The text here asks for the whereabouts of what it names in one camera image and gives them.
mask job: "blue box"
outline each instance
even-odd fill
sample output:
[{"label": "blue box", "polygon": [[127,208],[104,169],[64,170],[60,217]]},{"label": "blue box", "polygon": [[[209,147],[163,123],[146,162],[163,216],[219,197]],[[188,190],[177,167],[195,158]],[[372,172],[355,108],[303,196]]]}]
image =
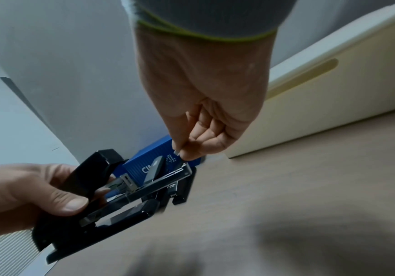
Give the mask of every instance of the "blue box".
[{"label": "blue box", "polygon": [[[118,166],[113,174],[119,177],[122,174],[128,173],[132,180],[138,185],[143,185],[146,174],[150,169],[153,160],[158,156],[164,156],[166,162],[176,162],[179,157],[173,154],[174,150],[171,147],[171,137],[169,135],[159,139],[155,143],[145,147],[135,154],[131,159],[121,166]],[[191,167],[199,165],[201,158],[189,161]]]}]

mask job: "hand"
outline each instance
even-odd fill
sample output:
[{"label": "hand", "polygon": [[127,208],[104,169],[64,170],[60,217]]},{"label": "hand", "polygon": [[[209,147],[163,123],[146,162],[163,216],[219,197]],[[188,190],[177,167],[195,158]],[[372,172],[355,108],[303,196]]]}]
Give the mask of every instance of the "hand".
[{"label": "hand", "polygon": [[275,35],[223,43],[137,26],[140,78],[184,160],[232,145],[257,117]]},{"label": "hand", "polygon": [[[56,216],[82,211],[88,198],[58,189],[75,168],[58,164],[0,166],[0,235],[32,228],[41,210]],[[108,191],[100,188],[95,197]]]}]

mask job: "desk surface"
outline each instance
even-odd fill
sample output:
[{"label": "desk surface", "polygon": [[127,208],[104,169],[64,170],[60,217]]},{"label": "desk surface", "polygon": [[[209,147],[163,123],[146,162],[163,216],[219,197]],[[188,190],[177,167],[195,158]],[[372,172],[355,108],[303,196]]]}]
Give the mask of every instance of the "desk surface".
[{"label": "desk surface", "polygon": [[199,166],[189,200],[48,276],[395,275],[395,113]]}]

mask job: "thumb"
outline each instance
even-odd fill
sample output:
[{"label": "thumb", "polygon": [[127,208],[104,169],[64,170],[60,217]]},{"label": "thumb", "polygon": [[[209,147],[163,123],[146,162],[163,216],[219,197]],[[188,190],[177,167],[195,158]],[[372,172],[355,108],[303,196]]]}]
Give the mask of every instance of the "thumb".
[{"label": "thumb", "polygon": [[72,216],[88,205],[88,198],[57,189],[40,178],[24,189],[26,201],[55,216]]}]

